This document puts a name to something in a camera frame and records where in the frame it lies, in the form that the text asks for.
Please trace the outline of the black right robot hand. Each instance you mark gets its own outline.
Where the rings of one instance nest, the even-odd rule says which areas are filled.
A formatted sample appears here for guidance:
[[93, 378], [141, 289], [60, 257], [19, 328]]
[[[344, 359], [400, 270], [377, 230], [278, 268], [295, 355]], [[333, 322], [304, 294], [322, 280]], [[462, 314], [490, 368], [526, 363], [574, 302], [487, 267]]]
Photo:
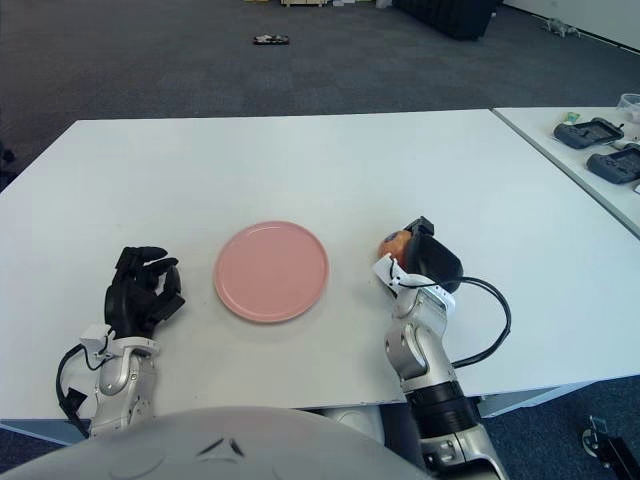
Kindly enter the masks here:
[[454, 293], [463, 276], [460, 259], [435, 238], [435, 227], [424, 216], [411, 222], [406, 228], [410, 238], [404, 246], [403, 268], [407, 273], [418, 274], [438, 282], [449, 293]]

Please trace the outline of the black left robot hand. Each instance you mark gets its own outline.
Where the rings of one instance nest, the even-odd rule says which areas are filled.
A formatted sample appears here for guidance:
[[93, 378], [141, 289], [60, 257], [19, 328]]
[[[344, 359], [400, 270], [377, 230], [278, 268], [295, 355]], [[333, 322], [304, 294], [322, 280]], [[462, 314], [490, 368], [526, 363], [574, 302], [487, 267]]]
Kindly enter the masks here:
[[152, 339], [184, 304], [177, 258], [160, 247], [124, 247], [105, 294], [105, 323], [115, 338]]

